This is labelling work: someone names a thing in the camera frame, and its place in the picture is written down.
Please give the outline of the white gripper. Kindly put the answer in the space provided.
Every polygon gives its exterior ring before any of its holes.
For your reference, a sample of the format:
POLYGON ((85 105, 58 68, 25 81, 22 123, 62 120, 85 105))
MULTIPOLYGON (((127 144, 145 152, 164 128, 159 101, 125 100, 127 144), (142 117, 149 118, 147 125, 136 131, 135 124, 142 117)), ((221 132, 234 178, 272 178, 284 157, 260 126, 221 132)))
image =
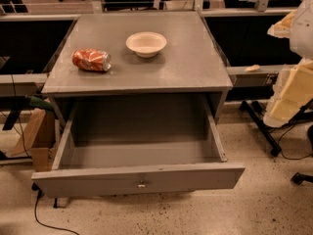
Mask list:
MULTIPOLYGON (((289 38, 295 10, 272 24, 267 34, 289 38)), ((291 69, 283 68, 274 85, 274 95, 266 107, 263 122, 271 127, 288 123, 310 100, 313 99, 313 61, 302 59, 291 69)))

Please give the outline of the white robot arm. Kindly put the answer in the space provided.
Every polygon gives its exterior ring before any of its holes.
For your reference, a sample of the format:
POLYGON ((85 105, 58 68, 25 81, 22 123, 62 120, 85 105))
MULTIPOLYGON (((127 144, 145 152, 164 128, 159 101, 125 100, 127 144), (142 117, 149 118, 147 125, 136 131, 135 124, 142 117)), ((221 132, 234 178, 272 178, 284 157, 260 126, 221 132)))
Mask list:
POLYGON ((263 122, 271 127, 288 123, 313 99, 313 0, 304 0, 291 21, 290 49, 301 57, 292 69, 282 69, 273 86, 263 122))

